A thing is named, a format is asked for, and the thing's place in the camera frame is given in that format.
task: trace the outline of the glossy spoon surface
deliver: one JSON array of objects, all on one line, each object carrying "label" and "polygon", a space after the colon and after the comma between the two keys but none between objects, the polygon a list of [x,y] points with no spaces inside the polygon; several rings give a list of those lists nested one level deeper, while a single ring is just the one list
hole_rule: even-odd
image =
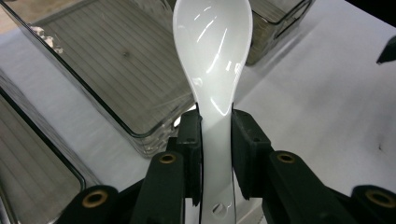
[{"label": "glossy spoon surface", "polygon": [[232,224],[231,113],[250,47],[250,4],[248,0],[178,0],[173,28],[177,54],[203,118],[201,223]]}]

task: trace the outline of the spoon bowl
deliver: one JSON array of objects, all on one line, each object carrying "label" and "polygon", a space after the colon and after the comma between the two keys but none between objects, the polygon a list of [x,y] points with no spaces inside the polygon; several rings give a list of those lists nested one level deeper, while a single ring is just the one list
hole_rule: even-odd
[{"label": "spoon bowl", "polygon": [[231,163],[233,96],[248,56],[248,0],[178,0],[177,54],[198,104],[204,149],[202,223],[235,223]]}]

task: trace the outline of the white table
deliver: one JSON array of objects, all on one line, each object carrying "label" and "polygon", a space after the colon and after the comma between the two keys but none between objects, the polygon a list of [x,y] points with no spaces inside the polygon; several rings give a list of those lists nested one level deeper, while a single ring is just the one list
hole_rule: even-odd
[{"label": "white table", "polygon": [[329,187],[396,191],[396,62],[375,63],[394,35],[345,1],[318,0],[278,54],[245,68],[234,107]]},{"label": "white table", "polygon": [[[396,191],[396,62],[375,63],[396,29],[343,0],[317,0],[292,34],[280,51],[244,68],[234,107],[258,121],[275,150],[301,156],[327,186],[348,195],[363,184]],[[23,74],[31,68],[11,66],[4,50],[18,49],[13,38],[27,41],[1,34],[0,67],[102,182],[124,189],[143,177],[149,161],[62,74],[43,64],[31,79]],[[21,60],[35,53],[18,50]],[[237,215],[257,204],[238,200]]]}]

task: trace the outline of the transparent storage bin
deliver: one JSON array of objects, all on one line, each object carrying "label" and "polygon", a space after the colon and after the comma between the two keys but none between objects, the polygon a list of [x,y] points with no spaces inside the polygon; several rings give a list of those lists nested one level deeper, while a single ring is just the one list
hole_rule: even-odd
[{"label": "transparent storage bin", "polygon": [[194,100],[172,33],[144,6],[133,0],[7,5],[32,35],[45,40],[70,71],[68,78],[87,92],[136,150],[145,157],[165,150],[168,137],[177,131],[175,120]]},{"label": "transparent storage bin", "polygon": [[0,93],[0,223],[52,223],[85,177]]},{"label": "transparent storage bin", "polygon": [[256,63],[303,19],[314,0],[249,0],[253,35],[247,64]]}]

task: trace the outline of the brass screw insert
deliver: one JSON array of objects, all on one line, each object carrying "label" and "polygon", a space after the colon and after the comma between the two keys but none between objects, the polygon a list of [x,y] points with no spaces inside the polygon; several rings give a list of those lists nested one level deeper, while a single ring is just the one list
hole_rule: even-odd
[{"label": "brass screw insert", "polygon": [[381,190],[367,189],[365,195],[372,203],[375,203],[382,207],[386,207],[386,208],[396,207],[396,200]]},{"label": "brass screw insert", "polygon": [[86,208],[94,208],[107,200],[108,194],[102,189],[95,190],[85,196],[84,200],[82,200],[82,206]]},{"label": "brass screw insert", "polygon": [[295,162],[294,157],[291,154],[286,153],[286,152],[280,153],[276,157],[278,160],[285,162],[285,163],[294,163]]},{"label": "brass screw insert", "polygon": [[176,156],[173,154],[165,154],[160,157],[160,163],[169,164],[176,160]]}]

